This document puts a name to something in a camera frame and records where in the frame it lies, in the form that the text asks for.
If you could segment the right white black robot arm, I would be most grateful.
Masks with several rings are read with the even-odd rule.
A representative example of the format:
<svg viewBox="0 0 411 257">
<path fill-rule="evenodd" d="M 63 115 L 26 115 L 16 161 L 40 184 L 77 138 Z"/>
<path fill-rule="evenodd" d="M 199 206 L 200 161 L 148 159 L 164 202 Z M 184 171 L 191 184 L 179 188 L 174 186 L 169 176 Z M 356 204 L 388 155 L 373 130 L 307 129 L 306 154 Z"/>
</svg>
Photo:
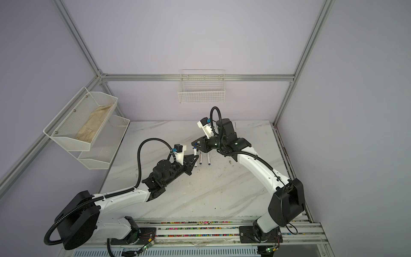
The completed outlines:
<svg viewBox="0 0 411 257">
<path fill-rule="evenodd" d="M 303 183 L 281 174 L 261 158 L 249 141 L 237 136 L 228 118 L 213 125 L 212 120 L 205 117 L 197 122 L 197 125 L 204 132 L 204 136 L 193 141 L 193 147 L 202 153 L 216 150 L 225 157 L 233 158 L 247 168 L 271 194 L 267 212 L 253 222 L 255 241 L 266 242 L 273 230 L 286 227 L 305 211 Z"/>
</svg>

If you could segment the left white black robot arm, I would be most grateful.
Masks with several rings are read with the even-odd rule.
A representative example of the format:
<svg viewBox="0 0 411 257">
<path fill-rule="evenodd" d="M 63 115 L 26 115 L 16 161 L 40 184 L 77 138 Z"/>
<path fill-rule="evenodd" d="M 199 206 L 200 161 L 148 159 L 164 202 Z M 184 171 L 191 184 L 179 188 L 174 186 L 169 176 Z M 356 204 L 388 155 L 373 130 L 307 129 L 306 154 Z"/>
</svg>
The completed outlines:
<svg viewBox="0 0 411 257">
<path fill-rule="evenodd" d="M 132 186 L 105 194 L 78 193 L 55 218 L 45 235 L 45 244 L 62 244 L 65 250 L 99 239 L 119 245 L 147 244 L 155 229 L 139 227 L 128 208 L 158 198 L 179 176 L 191 175 L 198 158 L 189 154 L 178 156 L 175 162 L 160 160 L 142 181 L 146 190 Z"/>
</svg>

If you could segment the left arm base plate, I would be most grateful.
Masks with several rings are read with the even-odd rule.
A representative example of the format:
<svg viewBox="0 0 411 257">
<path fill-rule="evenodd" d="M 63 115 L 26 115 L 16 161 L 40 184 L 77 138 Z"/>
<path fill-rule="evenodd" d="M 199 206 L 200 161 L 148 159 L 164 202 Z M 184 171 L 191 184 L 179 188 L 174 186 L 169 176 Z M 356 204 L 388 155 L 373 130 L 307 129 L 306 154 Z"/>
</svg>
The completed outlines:
<svg viewBox="0 0 411 257">
<path fill-rule="evenodd" d="M 132 229 L 124 239 L 111 239 L 110 245 L 146 245 L 149 240 L 154 240 L 156 228 L 139 228 Z"/>
</svg>

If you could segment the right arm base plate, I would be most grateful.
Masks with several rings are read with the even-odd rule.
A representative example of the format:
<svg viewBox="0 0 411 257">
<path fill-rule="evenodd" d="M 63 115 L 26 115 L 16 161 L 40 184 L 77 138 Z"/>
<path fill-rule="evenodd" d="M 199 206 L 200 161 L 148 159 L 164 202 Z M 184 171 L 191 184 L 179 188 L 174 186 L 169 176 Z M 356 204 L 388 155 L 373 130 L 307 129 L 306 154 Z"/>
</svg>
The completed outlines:
<svg viewBox="0 0 411 257">
<path fill-rule="evenodd" d="M 282 243 L 283 237 L 280 228 L 277 227 L 268 233 L 261 232 L 256 226 L 240 226 L 239 237 L 242 244 L 246 243 Z"/>
</svg>

